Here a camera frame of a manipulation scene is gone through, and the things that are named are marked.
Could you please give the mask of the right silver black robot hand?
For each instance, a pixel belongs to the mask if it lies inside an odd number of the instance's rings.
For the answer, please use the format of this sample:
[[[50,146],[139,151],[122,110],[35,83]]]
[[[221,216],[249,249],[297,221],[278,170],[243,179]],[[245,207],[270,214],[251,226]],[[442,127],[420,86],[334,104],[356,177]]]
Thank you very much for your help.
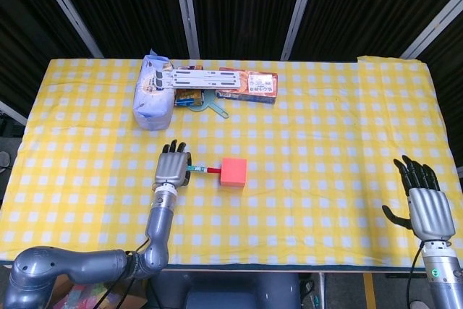
[[[456,233],[446,194],[441,191],[436,173],[427,165],[403,155],[394,159],[407,198],[409,216],[399,217],[387,205],[386,218],[397,226],[413,231],[422,242],[448,242]]]

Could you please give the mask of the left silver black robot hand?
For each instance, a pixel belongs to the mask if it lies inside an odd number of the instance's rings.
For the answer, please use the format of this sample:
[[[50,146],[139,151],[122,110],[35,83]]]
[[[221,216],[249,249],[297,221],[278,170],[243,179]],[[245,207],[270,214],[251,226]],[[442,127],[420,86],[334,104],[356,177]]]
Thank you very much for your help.
[[[185,147],[186,143],[178,143],[177,139],[164,145],[158,157],[154,180],[156,185],[170,184],[178,188],[189,184],[191,173],[187,167],[192,165],[192,157],[190,152],[185,151]]]

